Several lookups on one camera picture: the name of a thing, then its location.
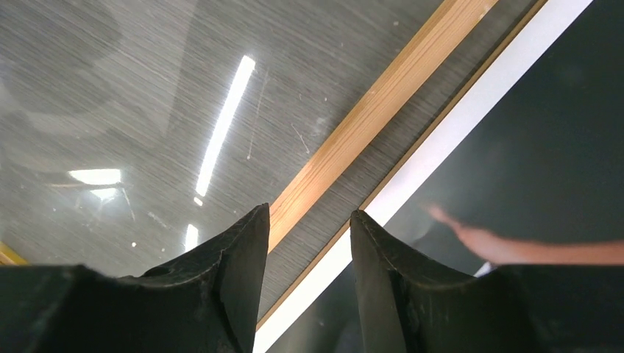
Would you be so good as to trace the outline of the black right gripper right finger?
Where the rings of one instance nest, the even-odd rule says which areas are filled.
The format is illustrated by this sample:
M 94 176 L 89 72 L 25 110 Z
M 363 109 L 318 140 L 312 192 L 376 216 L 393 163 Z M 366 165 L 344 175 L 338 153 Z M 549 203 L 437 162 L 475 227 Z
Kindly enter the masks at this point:
M 350 218 L 366 352 L 621 352 L 623 268 L 504 265 L 473 277 Z

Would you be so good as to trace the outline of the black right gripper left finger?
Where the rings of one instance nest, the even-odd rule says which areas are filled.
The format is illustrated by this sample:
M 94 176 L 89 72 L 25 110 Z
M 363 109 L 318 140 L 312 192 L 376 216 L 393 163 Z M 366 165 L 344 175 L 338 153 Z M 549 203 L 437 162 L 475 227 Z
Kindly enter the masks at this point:
M 1 268 L 3 352 L 251 352 L 269 206 L 139 277 Z

